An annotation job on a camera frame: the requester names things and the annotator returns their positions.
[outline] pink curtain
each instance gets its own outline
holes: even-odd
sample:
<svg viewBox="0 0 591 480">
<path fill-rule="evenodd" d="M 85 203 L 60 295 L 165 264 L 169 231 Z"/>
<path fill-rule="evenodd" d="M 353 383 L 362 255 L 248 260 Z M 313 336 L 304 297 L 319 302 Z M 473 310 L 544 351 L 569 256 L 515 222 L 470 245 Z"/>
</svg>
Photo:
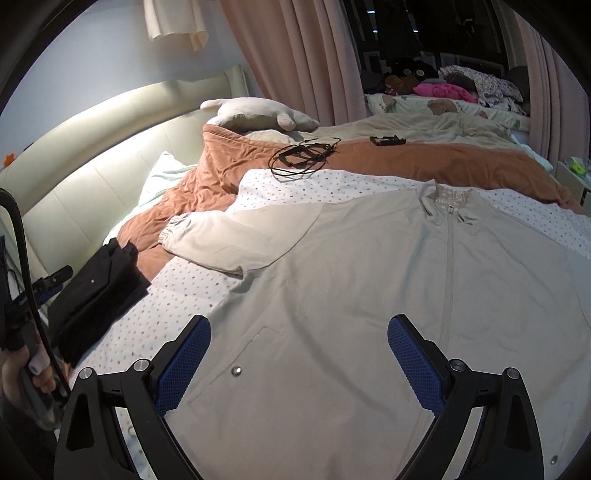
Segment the pink curtain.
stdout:
<svg viewBox="0 0 591 480">
<path fill-rule="evenodd" d="M 339 0 L 220 0 L 265 97 L 324 126 L 366 117 Z"/>
<path fill-rule="evenodd" d="M 517 15 L 531 87 L 530 146 L 556 166 L 589 155 L 589 98 L 554 49 Z"/>
</svg>

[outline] white polka dot sheet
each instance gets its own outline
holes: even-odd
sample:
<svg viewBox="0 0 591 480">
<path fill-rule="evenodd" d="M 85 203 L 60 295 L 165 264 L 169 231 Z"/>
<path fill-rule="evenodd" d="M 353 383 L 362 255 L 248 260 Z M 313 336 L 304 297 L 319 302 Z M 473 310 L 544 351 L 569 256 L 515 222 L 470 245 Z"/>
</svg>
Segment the white polka dot sheet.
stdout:
<svg viewBox="0 0 591 480">
<path fill-rule="evenodd" d="M 343 170 L 321 170 L 304 180 L 280 181 L 270 170 L 249 170 L 228 212 L 290 203 L 345 202 L 372 193 L 415 189 L 421 182 L 400 177 L 374 177 Z M 546 205 L 513 190 L 474 190 L 491 205 L 591 260 L 591 218 L 556 204 Z"/>
<path fill-rule="evenodd" d="M 364 176 L 340 170 L 322 170 L 303 180 L 279 181 L 269 170 L 249 170 L 228 211 L 292 203 L 337 203 L 372 193 L 414 189 L 420 184 L 399 177 Z M 543 205 L 512 190 L 476 191 L 493 207 L 591 260 L 591 219 L 556 205 Z M 207 316 L 238 283 L 236 277 L 175 257 L 156 276 L 149 295 L 115 322 L 80 361 L 71 383 L 84 367 L 104 374 L 126 370 L 140 358 L 153 358 L 194 315 Z M 127 411 L 118 409 L 118 417 L 138 473 L 144 479 L 155 478 Z"/>
</svg>

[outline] white headboard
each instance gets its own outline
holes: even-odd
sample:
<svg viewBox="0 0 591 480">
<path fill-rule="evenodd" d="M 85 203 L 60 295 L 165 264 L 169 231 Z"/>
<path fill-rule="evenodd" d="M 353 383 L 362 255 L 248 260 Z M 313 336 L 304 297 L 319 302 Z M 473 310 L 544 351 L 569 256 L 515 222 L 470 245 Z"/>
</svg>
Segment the white headboard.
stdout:
<svg viewBox="0 0 591 480">
<path fill-rule="evenodd" d="M 138 203 L 151 168 L 163 151 L 197 163 L 203 125 L 213 115 L 204 100 L 249 96 L 240 66 L 199 80 L 173 80 L 113 97 L 45 134 L 0 173 L 0 187 L 23 215 L 31 275 L 64 265 L 75 272 L 105 236 Z M 0 229 L 14 234 L 1 209 Z"/>
</svg>

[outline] orange blanket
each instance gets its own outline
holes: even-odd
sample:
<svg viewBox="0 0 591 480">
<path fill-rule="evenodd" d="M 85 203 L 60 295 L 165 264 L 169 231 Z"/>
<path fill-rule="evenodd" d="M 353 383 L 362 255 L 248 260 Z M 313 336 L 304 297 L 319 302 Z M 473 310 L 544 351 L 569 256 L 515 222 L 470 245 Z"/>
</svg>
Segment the orange blanket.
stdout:
<svg viewBox="0 0 591 480">
<path fill-rule="evenodd" d="M 285 145 L 249 140 L 214 125 L 203 128 L 205 149 L 199 165 L 169 190 L 150 210 L 120 230 L 121 245 L 138 248 L 138 268 L 152 280 L 172 259 L 158 236 L 175 215 L 226 210 L 238 195 L 238 185 L 252 168 L 268 168 L 269 159 Z M 463 144 L 406 143 L 376 147 L 369 141 L 341 142 L 325 168 L 351 173 L 435 180 L 454 187 L 511 189 L 543 203 L 583 213 L 568 189 L 557 184 L 532 158 L 515 150 L 489 150 Z"/>
</svg>

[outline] white wall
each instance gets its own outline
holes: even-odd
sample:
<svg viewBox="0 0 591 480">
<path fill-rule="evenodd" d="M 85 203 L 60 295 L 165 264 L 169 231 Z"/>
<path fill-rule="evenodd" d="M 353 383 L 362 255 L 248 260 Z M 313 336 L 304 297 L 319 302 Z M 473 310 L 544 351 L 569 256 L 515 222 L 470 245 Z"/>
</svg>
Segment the white wall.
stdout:
<svg viewBox="0 0 591 480">
<path fill-rule="evenodd" d="M 246 66 L 219 2 L 201 5 L 210 37 L 203 50 L 193 52 L 187 35 L 150 41 L 142 0 L 99 0 L 54 40 L 8 102 L 0 116 L 0 161 L 127 90 Z"/>
</svg>

